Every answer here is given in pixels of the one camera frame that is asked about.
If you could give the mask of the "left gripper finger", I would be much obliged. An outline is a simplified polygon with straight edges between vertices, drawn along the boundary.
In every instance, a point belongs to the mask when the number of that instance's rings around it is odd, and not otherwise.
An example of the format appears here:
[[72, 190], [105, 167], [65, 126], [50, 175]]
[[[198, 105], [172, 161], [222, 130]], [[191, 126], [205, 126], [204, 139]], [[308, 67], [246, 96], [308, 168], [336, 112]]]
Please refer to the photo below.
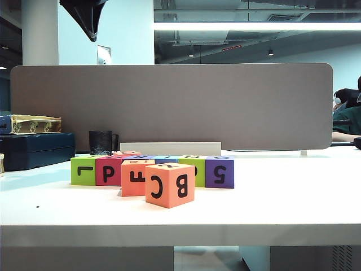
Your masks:
[[91, 42], [95, 42], [102, 9], [107, 0], [60, 0], [59, 4], [65, 8], [77, 22]]

